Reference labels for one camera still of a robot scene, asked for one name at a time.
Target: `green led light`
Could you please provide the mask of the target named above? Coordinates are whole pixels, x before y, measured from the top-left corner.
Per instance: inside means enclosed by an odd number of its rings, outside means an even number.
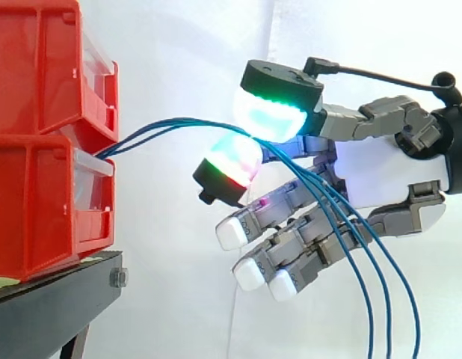
[[[262,150],[251,138],[230,133],[212,147],[206,159],[220,172],[247,188],[262,164]]]
[[[307,118],[297,107],[262,99],[242,88],[236,93],[234,115],[252,136],[277,143],[295,137]]]

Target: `black shelf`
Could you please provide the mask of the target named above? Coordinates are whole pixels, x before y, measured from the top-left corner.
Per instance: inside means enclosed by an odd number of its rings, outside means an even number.
[[[81,357],[82,349],[74,346],[84,345],[90,322],[121,295],[114,280],[122,268],[121,252],[103,251],[91,258],[0,289],[0,359],[47,359],[62,347],[62,358]]]

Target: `robotic hand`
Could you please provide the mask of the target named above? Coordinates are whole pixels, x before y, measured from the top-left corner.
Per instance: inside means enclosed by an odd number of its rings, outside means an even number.
[[[421,233],[443,215],[443,192],[462,193],[462,96],[453,76],[441,73],[433,86],[411,84],[432,90],[444,101],[445,108],[431,113],[407,96],[377,99],[357,111],[322,104],[324,87],[316,80],[319,74],[356,71],[360,70],[316,58],[308,59],[303,71],[250,61],[241,83],[247,95],[280,99],[299,111],[286,123],[288,118],[278,108],[267,114],[266,121],[261,109],[253,115],[258,120],[241,125],[256,137],[265,133],[264,138],[261,136],[264,140],[284,141],[281,148],[293,158],[314,156],[311,171],[326,179],[356,209],[374,208],[367,221],[379,236]],[[278,138],[270,132],[270,123],[286,135]],[[300,129],[299,136],[288,141],[296,128]],[[263,158],[265,162],[275,159],[266,150]],[[274,298],[284,301],[344,257],[323,209],[315,202],[303,183],[295,179],[240,208],[216,227],[225,251],[257,241],[267,230],[276,229],[234,265],[232,271],[243,290],[266,283]],[[345,206],[342,209],[350,216]],[[293,218],[299,210],[303,213]],[[358,248],[342,219],[334,219],[348,249]],[[372,238],[362,224],[355,223],[370,242]]]

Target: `black cable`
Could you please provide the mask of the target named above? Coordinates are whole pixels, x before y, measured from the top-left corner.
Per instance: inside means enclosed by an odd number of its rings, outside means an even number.
[[[455,85],[449,85],[449,86],[422,85],[422,84],[417,84],[415,82],[397,79],[392,76],[382,75],[380,73],[373,73],[367,70],[354,69],[353,67],[339,66],[338,71],[339,73],[347,73],[349,75],[367,77],[369,79],[389,82],[394,85],[405,86],[406,88],[413,88],[415,90],[429,91],[433,93],[445,93],[455,87]]]

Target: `black connector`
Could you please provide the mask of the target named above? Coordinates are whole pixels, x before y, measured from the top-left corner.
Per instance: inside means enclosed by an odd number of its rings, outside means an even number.
[[[432,80],[432,85],[442,87],[442,89],[436,89],[434,95],[442,100],[446,107],[462,105],[462,94],[455,87],[455,76],[451,73],[442,72],[436,74]]]
[[[323,58],[308,58],[303,72],[316,78],[318,75],[330,75],[339,73],[339,64]]]

